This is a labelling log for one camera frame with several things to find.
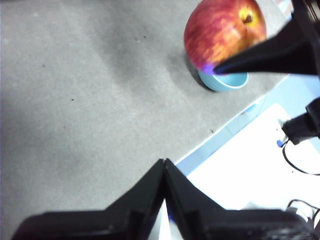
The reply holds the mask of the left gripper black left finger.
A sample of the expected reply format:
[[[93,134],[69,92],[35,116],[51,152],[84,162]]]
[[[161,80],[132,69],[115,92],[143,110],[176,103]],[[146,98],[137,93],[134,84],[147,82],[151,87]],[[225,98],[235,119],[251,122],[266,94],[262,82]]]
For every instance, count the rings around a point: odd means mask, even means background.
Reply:
[[[104,210],[45,212],[27,217],[14,240],[146,240],[164,200],[165,162],[159,159]]]

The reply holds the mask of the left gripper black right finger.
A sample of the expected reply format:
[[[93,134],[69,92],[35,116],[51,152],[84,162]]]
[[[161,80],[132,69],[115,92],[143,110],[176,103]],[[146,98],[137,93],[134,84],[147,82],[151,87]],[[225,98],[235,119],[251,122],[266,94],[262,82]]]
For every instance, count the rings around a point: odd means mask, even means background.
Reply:
[[[299,215],[276,209],[227,210],[165,160],[168,216],[185,240],[316,240]]]

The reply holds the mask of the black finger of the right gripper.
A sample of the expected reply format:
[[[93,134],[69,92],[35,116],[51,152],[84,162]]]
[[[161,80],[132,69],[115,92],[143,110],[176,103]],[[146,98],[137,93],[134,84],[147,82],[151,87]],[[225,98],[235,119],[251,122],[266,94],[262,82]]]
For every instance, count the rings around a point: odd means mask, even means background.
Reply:
[[[313,50],[296,21],[289,21],[275,36],[219,63],[215,74],[313,74]]]

